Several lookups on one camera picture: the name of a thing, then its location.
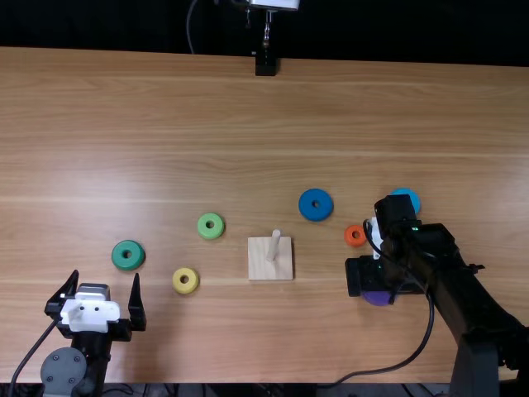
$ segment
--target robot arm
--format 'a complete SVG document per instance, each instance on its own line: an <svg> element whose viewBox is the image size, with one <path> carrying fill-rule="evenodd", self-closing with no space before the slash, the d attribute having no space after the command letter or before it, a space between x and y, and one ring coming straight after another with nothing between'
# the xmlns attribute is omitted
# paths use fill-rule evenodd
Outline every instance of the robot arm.
<svg viewBox="0 0 529 397"><path fill-rule="evenodd" d="M75 270L46 303L45 314L53 322L17 368L9 389L10 397L22 367L54 326L72 343L71 347L49 354L42 364L44 397L98 397L102 393L112 342L129 342L132 332L145 331L147 321L137 273L128 304L130 319L120 318L119 304L110 300L108 285L81 284L78 288L78 280L79 272Z"/></svg>
<svg viewBox="0 0 529 397"><path fill-rule="evenodd" d="M423 225L417 220L409 196L387 196L374 209L384 253L377 264L381 270L375 288L390 290L391 285L406 284L411 276L431 294L458 344L450 394L496 397L498 366L506 366L519 370L518 395L529 395L529 332L476 279L483 267L465 264L442 224ZM367 261L358 266L360 280L373 265ZM356 288L363 286L374 288L361 282Z"/></svg>

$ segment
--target cable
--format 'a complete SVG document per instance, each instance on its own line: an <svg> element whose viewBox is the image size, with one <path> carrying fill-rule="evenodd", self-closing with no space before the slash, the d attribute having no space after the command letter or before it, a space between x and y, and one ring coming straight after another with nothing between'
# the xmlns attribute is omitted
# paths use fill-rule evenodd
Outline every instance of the cable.
<svg viewBox="0 0 529 397"><path fill-rule="evenodd" d="M431 297L430 294L427 294L427 299L428 299L428 305L429 305L429 308L430 308L430 317L428 319L427 330L424 333L424 337L422 337L421 344L419 345L417 350L412 353L412 355L410 357L408 357L404 361L400 361L398 364L395 364L394 366L386 366L384 368L379 368L377 370L351 372L350 374L347 374L347 375L343 376L342 378L340 378L339 380L337 380L334 383L330 383L329 385L319 385L317 388L318 389L331 389L331 388L333 388L335 386L338 386L338 385L344 383L346 380L352 378L353 376L377 375L377 374L384 374L386 372L399 370L399 369L403 368L404 366L407 366L413 360L415 360L419 356L419 354L421 354L421 352L424 350L424 347L427 345L428 339L430 339L431 329L433 328L433 320L434 320L434 316L435 316L433 298Z"/></svg>
<svg viewBox="0 0 529 397"><path fill-rule="evenodd" d="M410 391L410 389L409 389L404 383L401 383L400 385L403 387L404 391L406 392L406 394L407 394L409 397L415 397L415 396L412 394L412 392Z"/></svg>
<svg viewBox="0 0 529 397"><path fill-rule="evenodd" d="M55 325L59 322L59 318L57 317L55 320L51 322L51 324L48 326L48 328L44 331L44 333L37 339L35 342L35 345L30 349L30 351L26 354L26 356L22 359L21 363L18 365L17 370L13 374L13 377L11 379L11 384L9 385L9 391L7 392L7 397L13 397L13 393L15 391L15 384L17 382L18 376L22 372L22 369L27 364L27 362L30 360L31 356L33 356L33 353L36 352L36 349L40 347L42 342L50 335L50 332L55 328Z"/></svg>
<svg viewBox="0 0 529 397"><path fill-rule="evenodd" d="M120 383L121 386L125 386L129 392L131 393L130 395L133 395L134 394L134 389L132 389L132 387L130 385L128 385L127 383Z"/></svg>
<svg viewBox="0 0 529 397"><path fill-rule="evenodd" d="M130 392L129 390L120 389L119 387L112 387L111 389L106 389L101 393L101 395L105 395L106 393L110 393L111 391L121 391L125 395L134 395L134 391Z"/></svg>
<svg viewBox="0 0 529 397"><path fill-rule="evenodd" d="M167 390L167 395L169 397L173 396L173 395L176 395L176 393L174 393L173 391L170 390L170 388L167 386L166 383L164 383L164 386L165 386L165 389Z"/></svg>
<svg viewBox="0 0 529 397"><path fill-rule="evenodd" d="M424 391L426 391L428 393L428 395L430 395L431 397L436 397L436 395L434 395L430 389L428 389L425 385L423 385L422 383L417 383L419 385L419 387L421 389L423 389Z"/></svg>
<svg viewBox="0 0 529 397"><path fill-rule="evenodd" d="M188 38L188 45L189 45L189 50L191 51L191 54L195 53L195 50L193 48L193 43L191 42L191 27L190 27L191 16L193 15L193 9L197 5L197 2L198 0L191 1L191 4L189 4L188 15L185 18L185 34L186 34L186 37Z"/></svg>

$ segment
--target black cable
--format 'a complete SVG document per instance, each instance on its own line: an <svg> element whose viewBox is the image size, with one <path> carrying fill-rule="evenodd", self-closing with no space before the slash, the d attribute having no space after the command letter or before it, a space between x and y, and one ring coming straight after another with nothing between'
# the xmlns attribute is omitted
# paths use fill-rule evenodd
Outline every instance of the black cable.
<svg viewBox="0 0 529 397"><path fill-rule="evenodd" d="M364 234L365 234L365 237L368 241L368 243L373 247L373 249L378 252L380 254L380 256L382 256L384 259L386 259L387 261L390 261L391 263L394 263L395 265L401 267L403 270L405 270L411 277L412 279L417 283L417 285L421 286L421 288L424 288L418 281L417 277L415 277L413 274L410 273L409 269L407 269L405 266L403 265L400 265L399 263L397 263L396 261L392 260L389 256L387 256L385 253L383 253L374 243L373 243L373 240L371 239L371 233L369 232L368 230L368 220L364 220L364 223L362 224L363 228L364 228ZM403 368L404 366L407 366L410 362L412 362L413 360L415 360L421 353L422 351L424 350L424 347L427 345L428 343L428 339L430 339L430 335L431 335L431 330L433 329L433 322L434 322L434 317L435 317L435 307L434 307L434 304L433 304L433 298L431 296L431 294L428 292L428 291L425 291L425 295L428 299L428 307L429 307L429 318L428 318L428 325L427 325L427 330L424 332L424 337L422 337L422 340L421 340L421 344L419 345L419 347L417 348L416 351L414 351L412 353L412 355L410 357L408 357L406 360L403 360L401 362L399 362L398 364L395 364L394 366L386 366L384 368L379 368L379 369L376 369L376 370L367 370L367 371L356 371L356 372L351 372L343 377L341 377L339 380L337 380L336 382L334 383L330 383L329 385L319 385L318 386L318 389L331 389L335 386L338 386L340 384L342 384L343 382L345 382L346 380L352 378L353 376L360 376L360 375L377 375L377 374L383 374L383 373L386 373L386 372L391 372L391 371L395 371L395 370L399 370L400 368Z"/></svg>
<svg viewBox="0 0 529 397"><path fill-rule="evenodd" d="M419 387L421 389L423 389L424 391L426 391L428 393L428 395L430 395L431 397L436 397L436 395L434 395L430 389L428 389L425 385L423 385L422 383L417 383L419 385Z"/></svg>
<svg viewBox="0 0 529 397"><path fill-rule="evenodd" d="M176 395L176 394L174 394L174 393L169 389L169 387L167 386L166 383L164 383L164 386L165 386L165 389L167 390L167 395L168 395L169 397L171 397L172 395Z"/></svg>
<svg viewBox="0 0 529 397"><path fill-rule="evenodd" d="M13 397L13 393L15 391L15 384L17 382L18 376L22 372L22 369L27 364L27 362L30 360L31 356L36 352L36 349L38 349L42 342L50 335L50 332L55 328L55 325L59 322L59 317L56 318L51 322L51 324L48 326L48 328L44 331L44 333L37 339L35 342L35 345L30 349L30 351L26 354L26 356L22 359L21 363L18 365L17 370L13 374L13 377L11 379L11 384L9 385L9 391L7 392L7 397Z"/></svg>
<svg viewBox="0 0 529 397"><path fill-rule="evenodd" d="M406 394L407 394L409 397L415 397L415 396L412 394L412 392L410 391L410 389L409 389L404 383L401 383L400 385L403 387L404 391L406 392Z"/></svg>
<svg viewBox="0 0 529 397"><path fill-rule="evenodd" d="M403 368L404 366L407 366L413 360L415 360L419 356L419 354L421 354L421 352L424 350L424 347L427 345L428 339L430 339L431 330L433 329L433 320L434 320L434 316L435 316L435 312L436 311L434 310L433 298L431 297L430 294L427 294L427 299L428 299L428 305L429 305L429 308L430 308L430 317L428 319L427 330L424 333L424 337L422 337L421 344L419 345L417 350L412 353L412 355L410 357L408 357L406 360L400 361L398 364L395 364L394 366L386 366L384 368L379 368L377 370L351 372L350 374L347 374L347 375L343 376L342 378L340 378L339 380L337 380L334 383L330 383L329 385L319 385L318 389L331 389L331 388L333 388L335 386L338 386L338 385L344 383L346 380L352 378L353 376L377 375L377 374L384 374L386 372L399 370L399 369Z"/></svg>
<svg viewBox="0 0 529 397"><path fill-rule="evenodd" d="M101 393L101 395L105 395L106 393L110 393L111 391L121 391L125 395L134 395L134 391L130 392L129 390L120 389L119 387L112 387L111 389L106 389Z"/></svg>
<svg viewBox="0 0 529 397"><path fill-rule="evenodd" d="M130 385L128 385L127 383L120 383L120 385L121 386L125 386L131 392L130 395L134 394L134 389L132 389L132 387Z"/></svg>
<svg viewBox="0 0 529 397"><path fill-rule="evenodd" d="M188 38L189 51L191 51L191 54L195 53L193 43L191 42L191 16L193 15L193 9L197 5L197 1L198 0L191 1L188 9L188 15L185 17L185 34Z"/></svg>

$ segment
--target wood grain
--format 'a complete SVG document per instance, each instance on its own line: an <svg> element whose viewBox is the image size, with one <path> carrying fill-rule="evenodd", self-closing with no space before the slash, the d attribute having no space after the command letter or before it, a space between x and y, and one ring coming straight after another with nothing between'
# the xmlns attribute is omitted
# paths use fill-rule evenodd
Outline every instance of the wood grain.
<svg viewBox="0 0 529 397"><path fill-rule="evenodd" d="M529 69L0 49L0 380L47 326L45 301L73 269L126 304L132 274L110 261L141 242L148 330L112 347L107 381L328 382L401 361L427 302L376 308L346 292L343 231L392 189L414 188L480 281L529 323ZM322 223L299 195L334 199ZM196 232L205 212L224 235ZM247 237L293 239L292 283L247 279ZM179 296L171 275L201 285ZM68 343L57 332L20 381ZM355 381L447 382L455 343L437 318L410 366Z"/></svg>

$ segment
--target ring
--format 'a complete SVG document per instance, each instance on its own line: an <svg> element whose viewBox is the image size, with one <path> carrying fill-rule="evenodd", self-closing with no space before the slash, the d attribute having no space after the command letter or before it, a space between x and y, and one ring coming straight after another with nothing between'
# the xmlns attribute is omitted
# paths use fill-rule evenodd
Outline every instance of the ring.
<svg viewBox="0 0 529 397"><path fill-rule="evenodd" d="M350 246L361 246L366 242L364 228L358 225L349 226L344 232L344 240Z"/></svg>
<svg viewBox="0 0 529 397"><path fill-rule="evenodd" d="M173 274L173 288L179 294L191 294L198 287L198 274L195 270L182 267Z"/></svg>
<svg viewBox="0 0 529 397"><path fill-rule="evenodd" d="M143 247L132 240L118 242L112 250L112 263L119 270L134 270L145 260Z"/></svg>
<svg viewBox="0 0 529 397"><path fill-rule="evenodd" d="M218 238L224 232L224 222L216 213L204 213L197 222L198 234L206 240Z"/></svg>
<svg viewBox="0 0 529 397"><path fill-rule="evenodd" d="M309 221L320 222L332 213L331 196L321 189L309 189L299 198L299 212Z"/></svg>

